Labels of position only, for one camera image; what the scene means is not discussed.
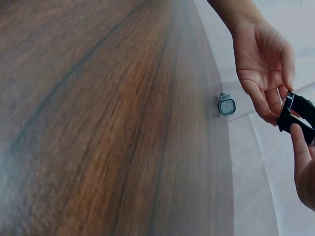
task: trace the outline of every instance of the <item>hand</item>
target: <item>hand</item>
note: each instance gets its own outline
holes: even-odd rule
[[[308,147],[302,129],[290,129],[294,149],[294,181],[301,202],[315,211],[315,147]]]
[[[295,77],[294,50],[266,21],[231,30],[236,70],[244,91],[266,122],[275,125]]]

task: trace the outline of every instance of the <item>fingernail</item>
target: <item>fingernail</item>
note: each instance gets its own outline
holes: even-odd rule
[[[290,86],[291,86],[292,91],[294,91],[294,89],[293,89],[293,78],[292,77],[290,79]]]

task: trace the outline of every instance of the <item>black watch strap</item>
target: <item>black watch strap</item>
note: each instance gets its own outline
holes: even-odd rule
[[[303,119],[307,120],[312,128],[304,124],[296,117],[292,116],[290,109],[294,110]],[[277,125],[280,131],[290,133],[290,127],[294,123],[300,125],[300,127],[302,128],[304,139],[307,145],[313,144],[315,137],[315,107],[310,101],[289,91],[287,99],[284,103],[283,110],[277,121]]]

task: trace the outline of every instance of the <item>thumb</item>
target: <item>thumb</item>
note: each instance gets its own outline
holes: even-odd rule
[[[294,175],[300,176],[304,167],[312,160],[309,147],[307,146],[302,128],[293,124],[290,128],[294,150]]]
[[[284,86],[293,91],[293,81],[295,77],[295,55],[293,47],[287,42],[281,53],[280,53],[280,63],[282,70],[282,82]]]

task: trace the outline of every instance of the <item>brown wooden surface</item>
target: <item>brown wooden surface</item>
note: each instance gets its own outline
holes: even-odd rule
[[[2,0],[0,235],[233,235],[220,92],[191,0]]]

